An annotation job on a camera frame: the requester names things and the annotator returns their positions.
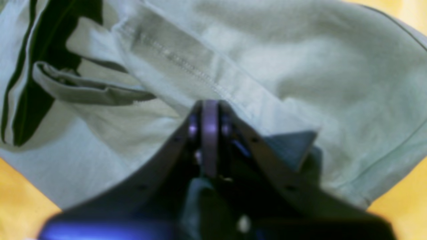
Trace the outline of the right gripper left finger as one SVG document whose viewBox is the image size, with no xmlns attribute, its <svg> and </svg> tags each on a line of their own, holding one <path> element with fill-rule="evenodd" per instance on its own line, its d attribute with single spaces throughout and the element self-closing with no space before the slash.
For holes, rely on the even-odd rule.
<svg viewBox="0 0 427 240">
<path fill-rule="evenodd" d="M 181 193 L 198 176 L 202 102 L 139 170 L 107 192 L 63 212 L 63 217 L 134 217 L 157 196 Z"/>
</svg>

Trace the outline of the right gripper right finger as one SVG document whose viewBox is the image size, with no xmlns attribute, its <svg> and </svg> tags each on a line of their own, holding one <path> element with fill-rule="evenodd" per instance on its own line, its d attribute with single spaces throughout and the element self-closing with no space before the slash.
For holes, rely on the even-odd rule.
<svg viewBox="0 0 427 240">
<path fill-rule="evenodd" d="M 368 213 L 308 183 L 300 173 L 288 167 L 262 137 L 234 113 L 227 102 L 220 101 L 219 110 L 229 117 L 231 127 L 243 139 L 244 147 L 261 175 L 292 207 L 310 217 L 369 217 Z"/>
</svg>

